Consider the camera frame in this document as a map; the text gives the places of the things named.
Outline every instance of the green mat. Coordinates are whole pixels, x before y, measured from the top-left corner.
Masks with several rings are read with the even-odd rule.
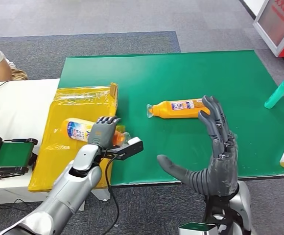
[[[147,104],[214,95],[237,135],[239,176],[284,174],[284,98],[264,108],[276,85],[252,50],[67,58],[59,88],[119,85],[117,115],[144,150],[113,167],[112,184],[169,182],[156,161],[166,154],[191,170],[207,167],[211,143],[198,119],[146,115]]]
[[[0,167],[27,166],[34,144],[4,142],[0,148]]]

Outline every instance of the yellow plastic bag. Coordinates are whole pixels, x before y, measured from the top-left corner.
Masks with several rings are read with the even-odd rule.
[[[51,104],[36,167],[28,186],[29,191],[49,191],[53,183],[83,145],[63,135],[60,128],[67,118],[97,121],[101,116],[113,116],[117,109],[118,85],[63,88],[57,90]],[[105,171],[108,159],[100,166]],[[110,179],[111,165],[108,178]],[[97,188],[105,188],[107,180],[102,175]]]

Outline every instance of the silver robotic arm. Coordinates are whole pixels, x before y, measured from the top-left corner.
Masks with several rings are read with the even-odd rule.
[[[199,113],[199,119],[207,127],[212,143],[213,153],[208,168],[191,171],[175,165],[165,155],[157,156],[165,172],[205,196],[206,208],[203,223],[180,227],[180,235],[255,234],[251,222],[249,191],[245,182],[238,181],[238,147],[235,134],[230,131],[217,99],[205,95],[202,102],[211,112],[210,115],[204,111]]]
[[[69,163],[54,184],[45,201],[36,210],[0,235],[60,235],[71,216],[86,199],[102,176],[102,158],[125,160],[143,150],[135,137],[121,147],[113,146],[116,117],[100,117],[73,161]]]

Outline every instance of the orange plastic bottle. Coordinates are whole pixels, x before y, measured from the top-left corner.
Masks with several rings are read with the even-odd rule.
[[[202,99],[187,99],[163,101],[156,105],[147,105],[148,118],[158,116],[161,118],[197,118],[199,110],[209,114]]]
[[[60,132],[63,135],[78,141],[88,142],[88,137],[91,132],[94,122],[87,121],[79,118],[67,118],[61,124]],[[130,134],[128,132],[121,133],[116,131],[113,144],[122,146],[130,139]]]

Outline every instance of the bottle label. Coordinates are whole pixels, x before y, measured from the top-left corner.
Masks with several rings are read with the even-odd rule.
[[[172,110],[193,109],[204,107],[202,99],[171,101]]]
[[[68,136],[74,140],[87,142],[89,132],[90,130],[87,130],[85,125],[82,125],[80,123],[70,121],[67,124]]]

